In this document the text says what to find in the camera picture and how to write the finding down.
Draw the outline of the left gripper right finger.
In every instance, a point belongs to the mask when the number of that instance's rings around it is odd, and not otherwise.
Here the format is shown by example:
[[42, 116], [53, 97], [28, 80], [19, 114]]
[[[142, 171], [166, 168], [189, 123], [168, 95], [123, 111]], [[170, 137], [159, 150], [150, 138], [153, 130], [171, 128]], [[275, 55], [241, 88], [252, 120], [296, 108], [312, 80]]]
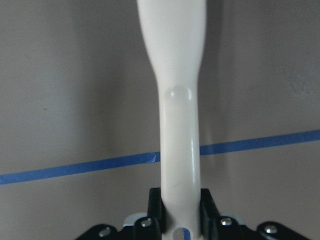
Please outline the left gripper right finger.
[[207, 188], [201, 189], [200, 227], [205, 240], [245, 240], [239, 221], [231, 215], [221, 214]]

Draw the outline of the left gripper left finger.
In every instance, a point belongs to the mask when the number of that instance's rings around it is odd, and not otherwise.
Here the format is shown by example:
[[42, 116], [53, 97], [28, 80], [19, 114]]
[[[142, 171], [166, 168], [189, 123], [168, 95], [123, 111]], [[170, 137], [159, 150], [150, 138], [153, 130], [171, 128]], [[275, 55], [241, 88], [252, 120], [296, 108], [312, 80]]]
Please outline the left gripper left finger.
[[162, 239], [166, 231], [166, 209], [160, 187], [149, 190], [147, 214], [135, 221], [132, 231], [134, 240]]

